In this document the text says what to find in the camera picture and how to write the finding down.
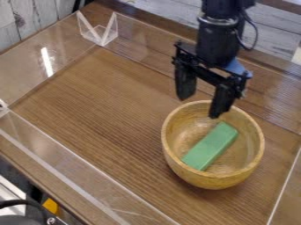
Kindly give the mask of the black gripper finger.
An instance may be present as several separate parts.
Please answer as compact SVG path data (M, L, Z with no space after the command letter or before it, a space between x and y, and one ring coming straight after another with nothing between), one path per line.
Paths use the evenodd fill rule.
M195 71L183 63L176 64L176 89L181 101L191 98L197 90Z
M231 86L220 84L209 109L209 117L217 119L223 113L227 113L236 100L236 92Z

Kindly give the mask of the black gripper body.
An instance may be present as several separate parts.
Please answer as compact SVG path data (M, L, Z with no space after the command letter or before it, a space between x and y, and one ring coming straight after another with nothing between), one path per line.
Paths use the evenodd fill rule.
M187 65L216 88L225 84L235 89L236 97L243 97L251 73L237 61L239 50L244 47L243 33L248 19L243 15L231 18L199 17L200 30L197 44L177 41L173 65Z

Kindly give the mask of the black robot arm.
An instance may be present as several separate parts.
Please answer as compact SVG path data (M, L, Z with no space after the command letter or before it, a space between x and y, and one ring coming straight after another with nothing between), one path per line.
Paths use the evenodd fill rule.
M178 98L185 100L195 95L199 80L213 85L212 119L231 110L253 76L237 55L240 49L255 49L243 41L245 24L252 22L248 8L255 5L256 0L203 0L197 43L180 40L174 44L177 52L172 63Z

